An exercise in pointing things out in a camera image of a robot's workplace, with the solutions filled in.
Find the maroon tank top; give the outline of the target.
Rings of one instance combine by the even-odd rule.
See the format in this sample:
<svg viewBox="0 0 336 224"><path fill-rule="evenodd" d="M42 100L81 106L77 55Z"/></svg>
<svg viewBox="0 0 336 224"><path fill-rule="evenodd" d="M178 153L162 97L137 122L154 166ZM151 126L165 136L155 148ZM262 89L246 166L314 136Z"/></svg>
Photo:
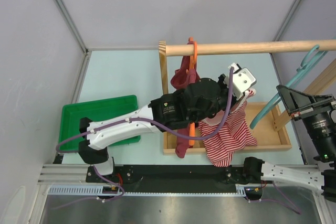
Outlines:
<svg viewBox="0 0 336 224"><path fill-rule="evenodd" d="M195 83L200 79L193 57L183 56L181 66L175 71L171 79L171 85L176 89L185 89L190 83ZM194 147L194 141L182 137L176 138L175 153L177 157L184 158L187 150Z"/></svg>

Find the red white striped tank top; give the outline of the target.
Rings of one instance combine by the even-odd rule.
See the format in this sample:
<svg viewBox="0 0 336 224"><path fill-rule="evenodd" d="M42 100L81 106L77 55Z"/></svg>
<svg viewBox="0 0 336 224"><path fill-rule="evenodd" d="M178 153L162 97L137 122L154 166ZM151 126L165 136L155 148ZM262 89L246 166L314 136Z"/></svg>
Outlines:
<svg viewBox="0 0 336 224"><path fill-rule="evenodd" d="M246 122L247 99L255 96L256 90L245 91L243 103L230 113L218 133L203 141L209 161L216 167L228 167L233 154L246 146L256 146L257 140L252 135Z"/></svg>

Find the teal plastic hanger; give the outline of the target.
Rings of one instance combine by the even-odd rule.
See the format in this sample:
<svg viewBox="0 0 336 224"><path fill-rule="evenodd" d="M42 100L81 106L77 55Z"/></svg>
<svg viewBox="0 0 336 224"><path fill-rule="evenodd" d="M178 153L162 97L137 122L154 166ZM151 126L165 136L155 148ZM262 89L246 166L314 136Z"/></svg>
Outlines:
<svg viewBox="0 0 336 224"><path fill-rule="evenodd" d="M291 95L290 91L297 92L295 87L306 77L306 75L323 59L323 57L332 51L332 49L322 49L322 44L314 45L302 59L300 66L296 70L296 74L285 84L276 86L277 93L269 102L261 109L261 111L252 119L249 128L254 129L257 124L268 114L279 102L282 102L289 111L297 111L295 108L297 103Z"/></svg>

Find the orange plastic hanger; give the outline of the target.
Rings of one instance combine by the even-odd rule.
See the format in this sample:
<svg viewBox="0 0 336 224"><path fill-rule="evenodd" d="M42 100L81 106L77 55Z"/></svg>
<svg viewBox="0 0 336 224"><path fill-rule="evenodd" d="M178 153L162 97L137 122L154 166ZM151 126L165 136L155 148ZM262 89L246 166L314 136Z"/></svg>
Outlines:
<svg viewBox="0 0 336 224"><path fill-rule="evenodd" d="M193 37L190 37L188 39L188 44L193 45L193 47L194 47L193 54L190 55L190 62L189 62L189 67L188 67L188 71L187 71L189 84L191 84L191 83L195 83L195 81L197 79L197 74L196 74L196 70L195 70L195 65L197 64L197 42L194 40ZM190 137L195 136L195 124L194 123L190 123L189 135L190 135Z"/></svg>

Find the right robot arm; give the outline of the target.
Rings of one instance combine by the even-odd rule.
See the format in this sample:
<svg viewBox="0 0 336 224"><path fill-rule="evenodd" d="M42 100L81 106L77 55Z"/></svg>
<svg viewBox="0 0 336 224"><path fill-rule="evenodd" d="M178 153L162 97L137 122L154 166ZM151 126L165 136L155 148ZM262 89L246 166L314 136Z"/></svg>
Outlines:
<svg viewBox="0 0 336 224"><path fill-rule="evenodd" d="M283 86L277 86L286 112L294 121L301 121L312 141L319 163L329 166L314 172L297 170L263 161L256 157L244 160L243 179L249 183L270 181L289 183L321 194L335 202L335 97L331 94L313 95Z"/></svg>

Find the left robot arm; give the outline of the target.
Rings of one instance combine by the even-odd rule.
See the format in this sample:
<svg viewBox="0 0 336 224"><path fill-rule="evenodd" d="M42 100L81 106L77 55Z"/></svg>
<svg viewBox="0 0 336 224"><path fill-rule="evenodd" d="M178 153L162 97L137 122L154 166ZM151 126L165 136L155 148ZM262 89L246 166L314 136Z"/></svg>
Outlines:
<svg viewBox="0 0 336 224"><path fill-rule="evenodd" d="M201 78L186 88L164 94L148 105L105 121L80 120L83 141L79 143L79 155L89 165L97 167L98 176L105 182L115 178L114 160L108 154L108 146L127 138L146 133L171 132L187 140L203 141L213 137L224 125L230 110L249 94L239 89L236 76L221 75L218 81ZM177 131L191 123L214 118L220 111L224 115L218 127L204 137L184 136Z"/></svg>

